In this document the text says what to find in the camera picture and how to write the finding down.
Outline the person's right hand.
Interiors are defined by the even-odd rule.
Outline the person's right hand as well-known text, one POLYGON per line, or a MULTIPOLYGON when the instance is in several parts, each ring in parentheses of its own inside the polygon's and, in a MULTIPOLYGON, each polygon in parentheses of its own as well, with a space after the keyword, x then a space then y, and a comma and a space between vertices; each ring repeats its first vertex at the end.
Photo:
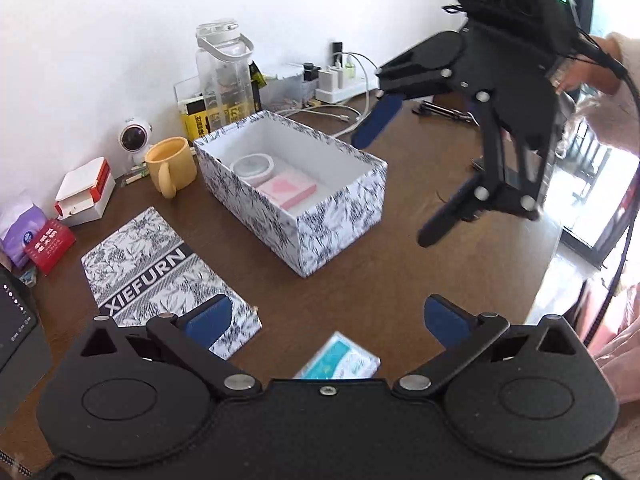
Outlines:
MULTIPOLYGON (((623 62, 622 49, 613 34, 605 38, 596 37, 594 40, 617 62, 623 62)), ((608 96, 614 96, 620 90, 622 83, 608 68, 593 65, 587 61, 576 61, 560 79, 555 91, 558 93, 571 92, 578 89, 582 84, 588 84, 588 86, 608 96)))

